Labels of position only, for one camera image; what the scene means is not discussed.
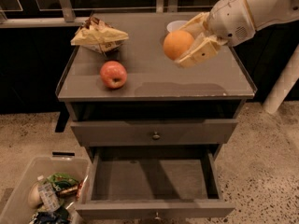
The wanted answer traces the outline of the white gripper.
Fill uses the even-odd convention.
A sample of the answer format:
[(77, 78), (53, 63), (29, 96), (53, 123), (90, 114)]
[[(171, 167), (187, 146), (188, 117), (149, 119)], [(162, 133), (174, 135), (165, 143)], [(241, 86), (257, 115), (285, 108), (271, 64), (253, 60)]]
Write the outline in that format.
[[(214, 35), (205, 35), (208, 30)], [(175, 63), (189, 68), (215, 57), (224, 45), (237, 46), (255, 35), (255, 26), (246, 0), (220, 0), (180, 27), (195, 40)]]

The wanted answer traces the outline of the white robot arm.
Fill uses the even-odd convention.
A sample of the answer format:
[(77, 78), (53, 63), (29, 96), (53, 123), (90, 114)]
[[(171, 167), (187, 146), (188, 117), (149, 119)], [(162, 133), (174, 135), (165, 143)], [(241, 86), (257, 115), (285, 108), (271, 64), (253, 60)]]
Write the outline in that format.
[(299, 20), (299, 0), (220, 0), (180, 27), (194, 37), (191, 47), (175, 62), (192, 67), (234, 47), (273, 24)]

